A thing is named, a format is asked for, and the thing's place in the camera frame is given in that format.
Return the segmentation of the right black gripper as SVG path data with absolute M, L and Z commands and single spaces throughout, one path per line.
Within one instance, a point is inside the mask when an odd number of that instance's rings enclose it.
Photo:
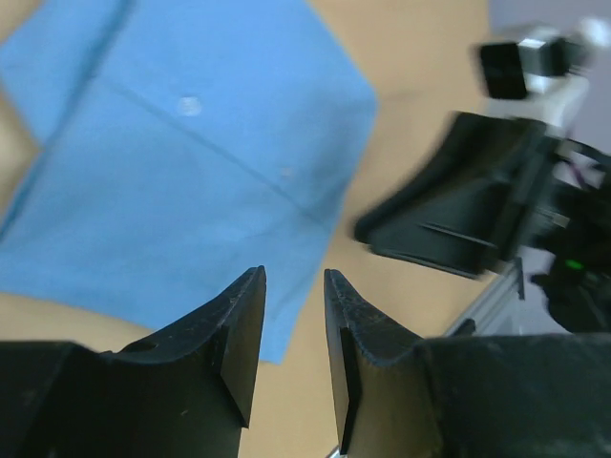
M 524 241 L 531 179 L 547 162 L 544 122 L 456 112 L 425 165 L 358 218 L 353 237 L 379 256 L 475 279 L 500 271 Z M 554 255 L 530 276 L 571 333 L 610 331 L 610 156 L 568 139 L 558 159 L 577 183 L 555 185 L 552 227 L 532 246 Z

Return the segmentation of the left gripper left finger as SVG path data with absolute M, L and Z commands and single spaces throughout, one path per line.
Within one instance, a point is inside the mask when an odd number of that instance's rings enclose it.
M 266 276 L 118 352 L 73 342 L 1 345 L 5 457 L 235 457 L 248 427 Z

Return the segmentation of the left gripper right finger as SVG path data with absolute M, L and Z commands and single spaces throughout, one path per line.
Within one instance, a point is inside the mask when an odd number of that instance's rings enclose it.
M 325 272 L 327 346 L 347 457 L 606 457 L 606 334 L 423 339 Z

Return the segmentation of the light blue long sleeve shirt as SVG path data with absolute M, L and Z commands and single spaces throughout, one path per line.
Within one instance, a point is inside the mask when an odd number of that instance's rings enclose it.
M 1 288 L 159 329 L 252 266 L 279 363 L 376 113 L 303 1 L 47 1 L 1 47 L 40 146 Z

